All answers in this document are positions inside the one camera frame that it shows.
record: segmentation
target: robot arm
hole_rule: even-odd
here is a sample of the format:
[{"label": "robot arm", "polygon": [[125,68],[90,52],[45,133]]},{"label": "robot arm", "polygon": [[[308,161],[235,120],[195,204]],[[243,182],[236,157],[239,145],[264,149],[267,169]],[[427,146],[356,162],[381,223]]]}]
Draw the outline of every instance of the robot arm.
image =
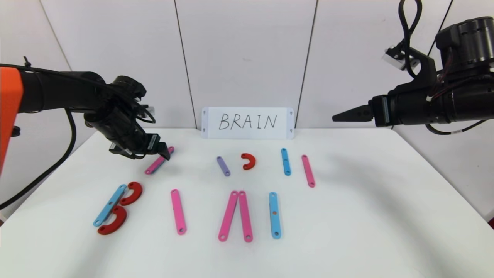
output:
[{"label": "robot arm", "polygon": [[[377,127],[425,124],[434,133],[451,134],[438,132],[430,124],[494,118],[494,75],[490,71],[494,66],[493,18],[454,24],[441,30],[435,41],[443,64],[439,76],[432,58],[410,48],[411,60],[421,65],[413,81],[374,96],[367,105],[334,115],[333,121],[374,119]],[[393,50],[390,48],[387,56],[402,58],[401,49],[398,54]]]},{"label": "robot arm", "polygon": [[86,125],[96,128],[113,143],[112,153],[131,159],[141,159],[146,154],[170,159],[160,136],[145,133],[136,122],[155,120],[148,106],[136,101],[146,95],[146,89],[134,79],[118,76],[111,84],[105,84],[93,72],[56,72],[6,64],[0,64],[0,69],[2,164],[15,114],[58,108],[84,113]]}]

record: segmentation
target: orange robot part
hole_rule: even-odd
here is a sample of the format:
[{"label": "orange robot part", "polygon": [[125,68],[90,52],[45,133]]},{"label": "orange robot part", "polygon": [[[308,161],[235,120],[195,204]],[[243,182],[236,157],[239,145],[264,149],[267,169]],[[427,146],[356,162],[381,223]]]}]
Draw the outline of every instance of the orange robot part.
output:
[{"label": "orange robot part", "polygon": [[0,173],[23,93],[19,70],[0,67]]}]

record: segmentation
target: pink plastic bar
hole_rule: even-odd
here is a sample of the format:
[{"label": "pink plastic bar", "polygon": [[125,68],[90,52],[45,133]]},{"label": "pink plastic bar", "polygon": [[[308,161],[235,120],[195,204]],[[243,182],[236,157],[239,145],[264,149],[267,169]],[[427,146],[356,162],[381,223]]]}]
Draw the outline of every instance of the pink plastic bar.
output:
[{"label": "pink plastic bar", "polygon": [[242,229],[244,230],[244,240],[251,242],[254,239],[252,227],[250,226],[250,216],[248,214],[247,195],[245,191],[239,191],[240,216],[242,217]]},{"label": "pink plastic bar", "polygon": [[184,211],[182,210],[182,202],[180,201],[180,193],[177,189],[171,191],[171,203],[173,205],[173,213],[175,214],[175,224],[177,233],[182,235],[187,231],[185,225]]},{"label": "pink plastic bar", "polygon": [[307,157],[307,155],[302,155],[302,163],[304,164],[305,176],[307,177],[307,183],[309,184],[309,187],[315,187],[316,181],[314,180],[314,175],[312,174],[309,158]]},{"label": "pink plastic bar", "polygon": [[235,207],[237,206],[238,195],[239,193],[236,191],[232,191],[232,193],[230,193],[230,199],[228,199],[228,205],[226,205],[223,223],[221,223],[221,228],[219,229],[219,241],[226,241],[228,239],[228,233],[230,232],[230,226],[232,225],[233,214],[235,213]]},{"label": "pink plastic bar", "polygon": [[[169,152],[170,154],[172,154],[174,150],[175,150],[175,148],[174,148],[174,147],[169,147],[169,148],[168,148],[168,152]],[[145,173],[146,175],[150,175],[150,174],[152,174],[152,173],[156,172],[156,170],[157,170],[157,169],[158,169],[158,168],[159,168],[159,167],[160,167],[160,166],[161,166],[161,165],[162,165],[165,161],[166,161],[166,160],[165,160],[165,158],[164,158],[164,157],[159,156],[159,157],[155,160],[155,162],[153,162],[153,164],[151,164],[151,166],[149,166],[149,167],[148,167],[148,168],[144,171],[144,173]]]}]

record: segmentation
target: purple plastic bar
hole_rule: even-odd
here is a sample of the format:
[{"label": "purple plastic bar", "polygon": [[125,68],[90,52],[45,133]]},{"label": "purple plastic bar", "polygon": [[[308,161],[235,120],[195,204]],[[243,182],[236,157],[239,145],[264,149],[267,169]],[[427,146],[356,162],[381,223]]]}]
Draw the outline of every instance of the purple plastic bar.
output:
[{"label": "purple plastic bar", "polygon": [[223,173],[225,174],[225,176],[229,177],[230,176],[230,170],[228,170],[228,167],[226,166],[226,163],[223,160],[223,158],[221,156],[218,156],[216,158],[216,160],[218,161],[218,164],[221,167],[221,170],[223,171]]}]

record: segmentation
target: black cable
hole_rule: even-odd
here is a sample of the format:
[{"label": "black cable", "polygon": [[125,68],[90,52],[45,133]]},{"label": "black cable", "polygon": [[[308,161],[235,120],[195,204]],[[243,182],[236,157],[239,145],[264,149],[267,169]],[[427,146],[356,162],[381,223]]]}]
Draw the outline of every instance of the black cable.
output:
[{"label": "black cable", "polygon": [[443,94],[453,90],[453,89],[456,89],[464,84],[467,84],[467,83],[470,83],[472,81],[488,81],[488,82],[491,82],[491,83],[494,83],[494,77],[492,76],[492,74],[483,74],[483,75],[480,75],[480,76],[474,76],[474,77],[470,77],[470,78],[467,78],[467,79],[464,79],[462,81],[458,81],[456,83],[453,83],[445,88],[443,88],[441,91],[437,92],[433,98],[436,99],[440,96],[442,96]]},{"label": "black cable", "polygon": [[417,4],[417,13],[415,14],[415,19],[412,22],[412,26],[408,28],[407,19],[405,18],[405,10],[404,4],[405,0],[400,0],[400,4],[398,5],[398,16],[400,18],[400,23],[403,28],[403,40],[400,44],[402,44],[403,52],[405,53],[405,67],[408,71],[408,74],[415,78],[417,75],[413,72],[412,66],[410,64],[410,38],[415,28],[417,27],[418,21],[420,20],[420,16],[422,14],[422,1],[415,0]]},{"label": "black cable", "polygon": [[[446,10],[446,13],[444,14],[443,21],[441,22],[441,25],[439,26],[439,30],[437,30],[437,33],[442,30],[444,22],[446,21],[446,17],[448,16],[448,13],[450,12],[451,5],[453,4],[453,0],[450,1],[450,4],[448,5],[448,9]],[[436,43],[436,37],[434,37],[434,41],[431,44],[431,48],[429,48],[429,52],[427,53],[427,56],[431,55],[432,48],[434,47],[434,44]]]},{"label": "black cable", "polygon": [[441,93],[440,91],[437,92],[439,86],[442,85],[443,81],[445,80],[446,75],[448,75],[448,72],[451,68],[451,64],[453,63],[453,49],[450,47],[448,48],[448,59],[446,60],[446,63],[444,65],[444,69],[440,73],[440,76],[437,80],[437,82],[434,84],[432,87],[431,92],[427,93],[427,97],[425,100],[429,102],[429,105],[431,105],[431,101],[439,96]]},{"label": "black cable", "polygon": [[27,57],[24,56],[24,66],[30,69],[29,71],[32,72],[36,78],[38,79],[38,82],[41,87],[41,108],[38,111],[35,112],[27,112],[29,114],[35,114],[35,113],[40,113],[41,111],[44,110],[44,100],[45,100],[45,95],[44,95],[44,88],[43,88],[43,82],[41,82],[41,78],[39,77],[38,73],[31,67],[31,63],[28,61]]},{"label": "black cable", "polygon": [[70,153],[74,149],[74,145],[76,144],[77,131],[76,131],[76,124],[74,123],[74,118],[72,117],[72,114],[68,108],[65,108],[65,113],[67,113],[67,118],[69,119],[69,124],[70,124],[70,130],[72,132],[69,147],[67,148],[65,153],[62,155],[62,157],[55,164],[53,164],[50,168],[48,168],[48,170],[44,171],[39,177],[37,177],[33,182],[31,182],[23,190],[21,190],[15,196],[13,196],[9,200],[7,200],[3,204],[1,204],[0,210],[11,205],[13,202],[17,201],[19,198],[21,198],[26,193],[31,191],[37,184],[39,184],[44,178],[46,178],[49,174],[51,174],[51,172],[53,172],[55,169],[57,169],[58,166],[60,166],[69,157]]},{"label": "black cable", "polygon": [[466,128],[464,128],[464,129],[460,129],[460,130],[456,130],[456,131],[448,131],[448,132],[445,132],[445,131],[439,131],[439,130],[437,130],[437,129],[433,128],[433,127],[432,127],[431,125],[429,125],[429,124],[425,125],[425,127],[426,127],[426,128],[427,128],[430,132],[432,132],[432,133],[434,133],[434,134],[437,134],[437,135],[451,135],[451,134],[456,134],[456,133],[465,132],[465,131],[467,131],[467,130],[470,130],[470,129],[472,129],[472,128],[474,128],[474,127],[478,126],[478,125],[479,125],[479,124],[481,124],[481,123],[486,122],[486,121],[487,121],[487,120],[481,120],[481,121],[478,121],[478,122],[476,122],[475,124],[473,124],[473,125],[471,125],[471,126],[469,126],[469,127],[466,127]]},{"label": "black cable", "polygon": [[141,155],[141,156],[138,156],[138,155],[133,154],[133,155],[132,155],[132,157],[133,157],[134,159],[139,160],[139,159],[143,159],[144,157],[146,157],[146,154],[143,154],[143,155]]},{"label": "black cable", "polygon": [[150,124],[154,124],[154,123],[156,123],[156,120],[154,120],[154,119],[153,119],[153,120],[151,120],[151,121],[149,121],[149,120],[144,120],[144,119],[143,119],[143,118],[141,118],[141,117],[135,117],[135,118],[136,118],[136,119],[138,119],[139,121],[141,121],[141,122],[145,122],[145,123],[150,123]]}]

